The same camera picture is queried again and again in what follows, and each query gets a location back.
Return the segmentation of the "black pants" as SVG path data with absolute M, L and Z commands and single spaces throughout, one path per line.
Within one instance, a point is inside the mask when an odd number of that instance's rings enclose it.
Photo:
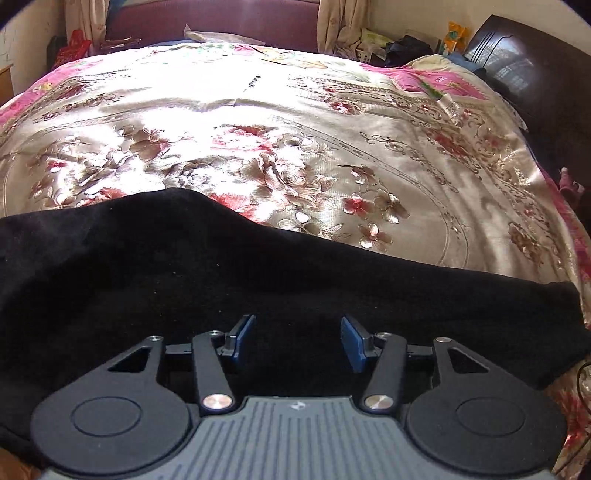
M 376 254 L 262 226 L 181 189 L 1 222 L 1 445 L 37 458 L 46 396 L 151 335 L 256 316 L 246 395 L 341 395 L 349 315 L 413 344 L 447 336 L 542 389 L 590 350 L 577 289 Z

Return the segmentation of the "floral satin bedspread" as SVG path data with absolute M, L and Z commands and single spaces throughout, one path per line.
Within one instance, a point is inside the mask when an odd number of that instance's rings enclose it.
M 506 103 L 429 57 L 376 68 L 240 44 L 153 46 L 66 64 L 1 108 L 1 222 L 181 189 L 247 220 L 407 261 L 538 284 L 571 283 L 590 334 L 590 239 Z M 553 468 L 476 476 L 423 454 L 401 421 L 341 395 L 246 395 L 256 323 L 222 368 L 238 408 L 201 418 L 161 462 L 71 475 L 29 437 L 1 445 L 5 479 L 586 479 L 590 350 L 537 389 L 566 421 Z M 157 381 L 194 404 L 191 360 Z

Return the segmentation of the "wooden bedside cabinet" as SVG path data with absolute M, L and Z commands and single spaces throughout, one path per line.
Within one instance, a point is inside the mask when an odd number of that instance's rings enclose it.
M 14 97 L 11 77 L 12 66 L 12 63 L 8 63 L 0 68 L 0 105 L 4 105 Z

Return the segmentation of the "dark wooden headboard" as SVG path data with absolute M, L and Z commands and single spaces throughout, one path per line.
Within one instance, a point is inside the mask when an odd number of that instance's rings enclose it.
M 535 158 L 557 181 L 566 167 L 585 188 L 575 208 L 590 226 L 590 56 L 523 23 L 491 15 L 465 58 L 525 121 Z

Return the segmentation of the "dark clothes pile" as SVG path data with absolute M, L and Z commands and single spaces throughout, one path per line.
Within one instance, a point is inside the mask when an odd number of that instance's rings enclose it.
M 385 66 L 388 68 L 401 67 L 415 59 L 433 54 L 434 51 L 428 43 L 405 35 L 403 38 L 387 44 Z

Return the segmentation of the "red bag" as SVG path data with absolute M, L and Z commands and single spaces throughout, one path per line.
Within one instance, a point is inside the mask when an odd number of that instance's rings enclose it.
M 84 58 L 89 53 L 91 46 L 92 41 L 85 37 L 81 29 L 73 30 L 68 44 L 58 50 L 52 67 L 57 68 L 68 62 Z

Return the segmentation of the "yellow snack package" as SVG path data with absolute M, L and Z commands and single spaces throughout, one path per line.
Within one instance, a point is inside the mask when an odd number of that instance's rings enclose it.
M 455 22 L 448 23 L 448 32 L 443 39 L 443 51 L 463 53 L 469 40 L 469 29 Z

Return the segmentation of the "white pillow on bench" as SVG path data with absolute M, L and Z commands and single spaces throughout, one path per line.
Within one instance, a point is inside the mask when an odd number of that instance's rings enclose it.
M 185 28 L 183 29 L 183 37 L 186 40 L 191 40 L 197 43 L 231 43 L 266 46 L 266 43 L 262 40 L 231 33 L 195 31 L 188 25 L 185 25 Z

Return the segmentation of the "left beige curtain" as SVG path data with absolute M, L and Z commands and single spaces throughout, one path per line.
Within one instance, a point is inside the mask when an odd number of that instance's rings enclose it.
M 106 36 L 109 0 L 65 0 L 64 18 L 67 38 L 81 30 L 84 38 L 99 46 Z

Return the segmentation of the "beige curtain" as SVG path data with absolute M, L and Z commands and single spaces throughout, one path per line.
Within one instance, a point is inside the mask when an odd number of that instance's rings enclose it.
M 84 38 L 99 46 L 106 36 L 109 0 L 65 0 L 64 18 L 67 38 L 81 30 Z
M 369 7 L 369 0 L 318 1 L 318 52 L 356 60 Z

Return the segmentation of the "right beige curtain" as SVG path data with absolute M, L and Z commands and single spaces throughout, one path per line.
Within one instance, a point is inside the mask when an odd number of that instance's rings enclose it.
M 318 52 L 356 60 L 369 7 L 369 0 L 318 1 Z

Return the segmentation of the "maroon padded window bench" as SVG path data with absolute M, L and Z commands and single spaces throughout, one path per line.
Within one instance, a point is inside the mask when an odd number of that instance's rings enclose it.
M 140 46 L 180 40 L 199 32 L 242 35 L 271 47 L 315 52 L 318 4 L 311 1 L 127 1 L 108 15 L 108 40 L 136 40 Z

